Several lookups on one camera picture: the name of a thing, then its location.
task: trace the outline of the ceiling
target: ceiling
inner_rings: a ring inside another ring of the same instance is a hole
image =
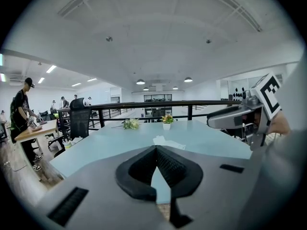
[[[36,0],[4,50],[137,92],[297,61],[297,38],[274,0]]]
[[[0,66],[0,72],[6,75],[7,82],[11,84],[20,82],[22,85],[28,77],[32,78],[36,87],[51,87],[55,89],[78,90],[101,83],[100,80],[88,82],[87,80],[91,79],[91,77],[59,67],[53,69],[50,73],[46,73],[52,64],[10,55],[3,56],[2,64],[3,66]],[[39,84],[38,81],[41,77],[45,79]],[[80,85],[72,87],[73,84],[79,82],[81,83]]]

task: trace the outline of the handrail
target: handrail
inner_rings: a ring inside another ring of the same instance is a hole
[[[108,109],[126,109],[126,108],[145,108],[145,107],[164,107],[164,106],[184,106],[184,105],[238,105],[240,101],[220,101],[220,100],[207,100],[207,101],[165,101],[165,102],[127,102],[127,103],[111,103],[100,105],[89,105],[85,108],[92,110],[108,110]],[[67,112],[70,108],[59,109],[58,112]]]

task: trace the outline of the tabletop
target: tabletop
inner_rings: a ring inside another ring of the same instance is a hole
[[[26,129],[24,132],[19,134],[15,138],[15,140],[18,141],[18,140],[22,140],[22,139],[25,139],[25,138],[31,138],[31,137],[34,137],[34,136],[38,136],[38,135],[56,130],[56,128],[57,128],[57,121],[51,120],[51,121],[48,121],[46,124],[43,124],[42,128],[40,130],[37,130],[37,131],[32,131],[32,129],[30,127],[28,127],[28,129]]]
[[[187,151],[241,159],[249,159],[251,156],[249,146],[242,141],[197,120],[190,120],[174,122],[170,130],[163,130],[162,123],[142,123],[138,130],[106,126],[67,149],[50,163],[68,177],[93,161],[154,145],[153,138],[156,136],[164,136],[165,140],[186,145]],[[153,174],[152,186],[157,189],[157,203],[169,202],[170,189],[158,169]]]

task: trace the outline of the flower pot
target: flower pot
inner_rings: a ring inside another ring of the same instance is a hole
[[[170,128],[171,128],[171,124],[164,124],[163,123],[163,129],[164,130],[170,130]]]

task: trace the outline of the desk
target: desk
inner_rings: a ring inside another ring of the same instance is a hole
[[[36,174],[36,172],[32,169],[32,165],[31,165],[30,161],[28,160],[26,154],[24,153],[24,149],[23,149],[23,147],[21,145],[21,142],[24,142],[24,141],[27,141],[27,140],[31,140],[31,139],[36,139],[38,148],[42,152],[37,138],[45,136],[45,135],[53,134],[55,131],[59,135],[57,121],[56,120],[51,120],[51,121],[48,121],[46,124],[42,125],[42,128],[40,130],[37,130],[37,131],[32,131],[32,129],[30,127],[28,127],[28,129],[26,129],[24,132],[22,132],[21,134],[19,134],[15,138],[17,149],[20,151],[22,157],[24,158],[24,161],[31,168],[31,170],[33,171],[35,177],[39,181],[40,181],[40,178]]]
[[[63,177],[68,177],[81,167],[99,159],[126,151],[154,145],[153,138],[164,136],[186,145],[187,151],[231,158],[249,159],[249,146],[219,130],[197,120],[174,122],[170,130],[163,130],[162,123],[142,123],[138,130],[122,127],[104,127],[81,140],[50,161]],[[157,189],[157,203],[167,203],[170,188],[159,170],[153,174],[152,187]]]

